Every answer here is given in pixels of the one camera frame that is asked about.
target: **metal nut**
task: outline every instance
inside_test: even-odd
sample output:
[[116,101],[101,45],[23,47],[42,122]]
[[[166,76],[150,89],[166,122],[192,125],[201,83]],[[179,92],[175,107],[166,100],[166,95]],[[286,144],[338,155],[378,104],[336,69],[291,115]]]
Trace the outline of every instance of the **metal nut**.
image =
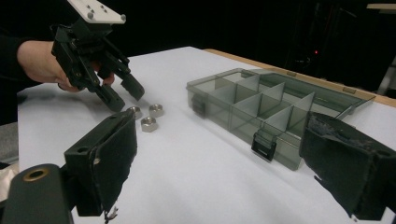
[[138,107],[138,106],[129,107],[128,110],[132,110],[134,112],[135,120],[140,119],[143,116],[142,111],[140,111],[140,107]]
[[149,116],[152,118],[158,118],[164,114],[162,105],[151,105],[148,108]]
[[158,123],[155,118],[147,117],[140,120],[142,124],[142,131],[145,133],[152,133],[158,129]]

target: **white table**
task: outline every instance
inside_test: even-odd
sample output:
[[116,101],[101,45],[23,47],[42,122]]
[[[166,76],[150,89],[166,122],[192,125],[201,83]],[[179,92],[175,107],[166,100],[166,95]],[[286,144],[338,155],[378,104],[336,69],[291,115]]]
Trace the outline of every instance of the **white table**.
[[[161,104],[160,128],[143,133],[136,122],[137,156],[123,185],[111,223],[356,223],[315,179],[306,165],[291,171],[266,162],[250,145],[187,104],[187,82],[234,68],[257,68],[200,49],[181,48],[130,58],[132,74],[146,89],[136,102],[117,78],[113,89],[126,102]],[[60,91],[43,84],[21,92],[19,107],[21,170],[42,164],[64,165],[64,152],[112,112],[94,93]],[[372,103],[345,121],[396,148],[396,108]],[[78,217],[75,223],[103,223]],[[378,223],[389,224],[387,209]]]

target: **white mounting plate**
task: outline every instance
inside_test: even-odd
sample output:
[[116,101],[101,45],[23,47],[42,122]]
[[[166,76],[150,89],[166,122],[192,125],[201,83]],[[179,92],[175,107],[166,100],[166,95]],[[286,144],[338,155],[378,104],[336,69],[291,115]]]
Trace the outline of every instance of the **white mounting plate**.
[[96,0],[67,0],[88,23],[124,24],[125,15],[120,15]]

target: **human hand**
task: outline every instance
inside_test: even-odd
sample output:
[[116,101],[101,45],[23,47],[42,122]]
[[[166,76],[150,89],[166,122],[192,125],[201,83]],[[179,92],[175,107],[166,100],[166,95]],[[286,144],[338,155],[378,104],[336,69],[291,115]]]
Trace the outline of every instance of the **human hand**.
[[[25,41],[17,52],[17,59],[26,75],[42,83],[58,83],[65,91],[77,92],[79,89],[73,87],[66,73],[52,55],[52,41]],[[95,71],[100,68],[99,63],[92,63]],[[103,79],[103,84],[111,85],[114,82],[114,74]]]

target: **plastic organizer box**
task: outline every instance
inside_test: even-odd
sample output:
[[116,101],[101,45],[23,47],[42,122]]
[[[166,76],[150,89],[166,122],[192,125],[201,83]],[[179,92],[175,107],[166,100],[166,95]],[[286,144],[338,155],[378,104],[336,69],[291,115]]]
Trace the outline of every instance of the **plastic organizer box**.
[[342,119],[375,98],[265,69],[236,68],[190,81],[187,90],[189,107],[199,116],[251,144],[267,161],[277,160],[291,170],[301,164],[299,148],[308,111]]

